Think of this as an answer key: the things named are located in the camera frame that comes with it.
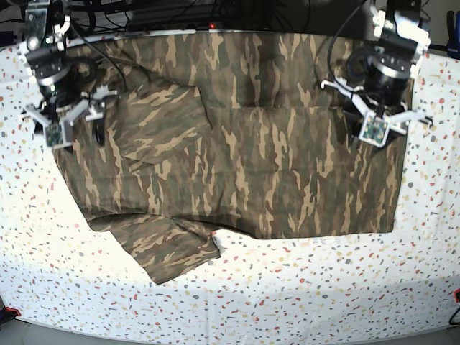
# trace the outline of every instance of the white table surface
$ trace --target white table surface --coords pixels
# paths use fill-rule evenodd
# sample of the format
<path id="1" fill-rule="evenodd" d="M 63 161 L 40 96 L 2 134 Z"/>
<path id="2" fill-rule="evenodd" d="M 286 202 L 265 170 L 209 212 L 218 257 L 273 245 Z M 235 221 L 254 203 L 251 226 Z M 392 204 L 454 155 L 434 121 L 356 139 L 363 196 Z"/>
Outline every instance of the white table surface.
<path id="1" fill-rule="evenodd" d="M 22 320 L 162 344 L 327 344 L 448 323 L 460 288 L 460 63 L 423 63 L 391 234 L 255 240 L 217 231 L 222 258 L 156 286 L 92 232 L 21 107 L 40 99 L 0 52 L 0 292 Z"/>

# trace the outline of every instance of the metal bracket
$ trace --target metal bracket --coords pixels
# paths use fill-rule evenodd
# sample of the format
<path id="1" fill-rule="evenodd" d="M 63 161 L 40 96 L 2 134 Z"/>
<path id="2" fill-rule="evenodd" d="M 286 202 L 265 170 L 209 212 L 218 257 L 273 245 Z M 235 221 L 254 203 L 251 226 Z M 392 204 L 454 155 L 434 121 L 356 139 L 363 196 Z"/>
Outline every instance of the metal bracket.
<path id="1" fill-rule="evenodd" d="M 404 128 L 404 125 L 408 124 L 409 121 L 420 121 L 425 124 L 433 123 L 433 119 L 431 117 L 412 110 L 404 111 L 395 115 L 384 114 L 382 118 L 379 118 L 376 111 L 370 109 L 360 95 L 355 94 L 360 90 L 360 88 L 345 88 L 347 87 L 346 80 L 343 78 L 337 78 L 337 80 L 339 83 L 323 80 L 321 82 L 321 88 L 324 89 L 326 86 L 335 88 L 342 95 L 351 100 L 355 108 L 363 117 L 363 124 L 359 133 L 359 140 L 363 142 L 382 148 L 387 143 L 390 131 L 406 135 L 407 129 Z"/>

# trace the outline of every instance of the camouflage shirt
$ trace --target camouflage shirt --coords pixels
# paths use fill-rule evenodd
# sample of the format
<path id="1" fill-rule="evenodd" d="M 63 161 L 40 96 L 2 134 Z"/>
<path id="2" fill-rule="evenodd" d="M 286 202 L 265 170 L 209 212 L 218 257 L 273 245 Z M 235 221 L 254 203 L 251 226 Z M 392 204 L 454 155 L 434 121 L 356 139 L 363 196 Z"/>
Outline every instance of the camouflage shirt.
<path id="1" fill-rule="evenodd" d="M 55 153 L 91 228 L 111 231 L 156 283 L 219 257 L 221 227 L 258 239 L 392 231 L 405 139 L 347 147 L 343 99 L 318 88 L 327 43 L 258 33 L 101 44 L 149 72 L 123 65 L 129 92 L 108 111 L 105 147 L 82 121 L 74 154 Z M 352 45 L 338 40 L 333 61 Z"/>

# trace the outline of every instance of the black equipment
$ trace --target black equipment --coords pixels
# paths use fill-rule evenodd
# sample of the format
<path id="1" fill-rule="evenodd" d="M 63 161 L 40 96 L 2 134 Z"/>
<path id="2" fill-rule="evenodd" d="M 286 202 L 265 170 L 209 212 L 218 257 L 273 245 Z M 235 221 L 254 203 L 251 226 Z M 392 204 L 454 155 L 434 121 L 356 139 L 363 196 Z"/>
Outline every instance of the black equipment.
<path id="1" fill-rule="evenodd" d="M 346 22 L 365 3 L 363 0 Z M 328 52 L 333 81 L 325 80 L 321 87 L 336 88 L 351 101 L 344 112 L 349 144 L 359 139 L 383 148 L 395 135 L 407 134 L 409 121 L 433 122 L 425 114 L 408 110 L 403 102 L 409 81 L 417 77 L 431 41 L 428 23 L 420 16 L 421 0 L 388 0 L 386 11 L 377 11 L 374 0 L 371 10 L 374 35 L 379 40 L 355 50 L 346 64 L 349 78 L 361 85 L 352 88 L 332 71 L 331 51 L 339 30 Z"/>

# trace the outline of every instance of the terrazzo pattern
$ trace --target terrazzo pattern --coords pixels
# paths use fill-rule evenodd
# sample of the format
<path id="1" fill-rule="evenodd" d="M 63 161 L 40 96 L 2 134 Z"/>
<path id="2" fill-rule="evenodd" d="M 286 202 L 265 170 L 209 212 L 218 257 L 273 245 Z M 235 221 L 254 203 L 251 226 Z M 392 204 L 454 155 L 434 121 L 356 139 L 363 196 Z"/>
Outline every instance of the terrazzo pattern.
<path id="1" fill-rule="evenodd" d="M 460 288 L 460 63 L 430 55 L 391 234 L 254 240 L 215 234 L 222 258 L 161 286 L 85 223 L 44 140 L 22 123 L 40 95 L 0 52 L 0 291 L 22 319 L 161 344 L 335 344 L 448 323 Z"/>

